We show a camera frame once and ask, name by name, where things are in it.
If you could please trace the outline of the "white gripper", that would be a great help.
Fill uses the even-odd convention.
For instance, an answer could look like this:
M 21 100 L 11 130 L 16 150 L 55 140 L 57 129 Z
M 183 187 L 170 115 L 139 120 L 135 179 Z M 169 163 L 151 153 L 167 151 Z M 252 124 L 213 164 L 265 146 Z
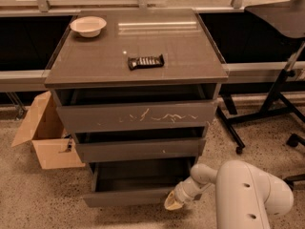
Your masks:
M 173 211 L 183 207 L 183 204 L 194 200 L 196 196 L 202 194 L 211 186 L 211 183 L 201 184 L 192 177 L 179 182 L 173 191 L 171 191 L 164 202 L 166 210 Z

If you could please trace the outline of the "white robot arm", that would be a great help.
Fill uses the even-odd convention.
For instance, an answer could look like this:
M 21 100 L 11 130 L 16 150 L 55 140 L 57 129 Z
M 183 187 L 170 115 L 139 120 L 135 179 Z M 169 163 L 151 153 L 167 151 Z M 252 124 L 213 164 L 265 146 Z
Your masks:
M 215 170 L 195 164 L 190 176 L 168 194 L 164 207 L 170 211 L 215 186 L 217 229 L 271 229 L 268 216 L 288 214 L 294 195 L 282 179 L 241 161 L 230 160 Z

